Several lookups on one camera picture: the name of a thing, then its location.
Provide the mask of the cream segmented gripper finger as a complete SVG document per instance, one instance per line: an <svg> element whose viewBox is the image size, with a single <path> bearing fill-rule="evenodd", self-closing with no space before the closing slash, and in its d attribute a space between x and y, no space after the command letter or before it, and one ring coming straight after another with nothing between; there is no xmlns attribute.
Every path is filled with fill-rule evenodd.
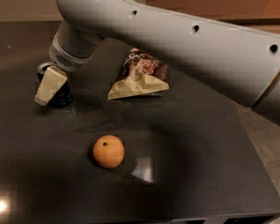
<svg viewBox="0 0 280 224"><path fill-rule="evenodd" d="M37 72L42 75L40 85L35 95L39 105L47 105L67 81L66 73L51 64L41 64Z"/></svg>

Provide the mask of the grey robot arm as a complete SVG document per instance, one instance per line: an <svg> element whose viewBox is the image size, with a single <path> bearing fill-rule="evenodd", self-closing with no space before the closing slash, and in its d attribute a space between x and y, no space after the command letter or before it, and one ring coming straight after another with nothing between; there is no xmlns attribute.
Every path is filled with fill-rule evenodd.
<svg viewBox="0 0 280 224"><path fill-rule="evenodd" d="M76 72L114 38L168 63L280 126L280 35L134 0L56 0L63 21L49 48Z"/></svg>

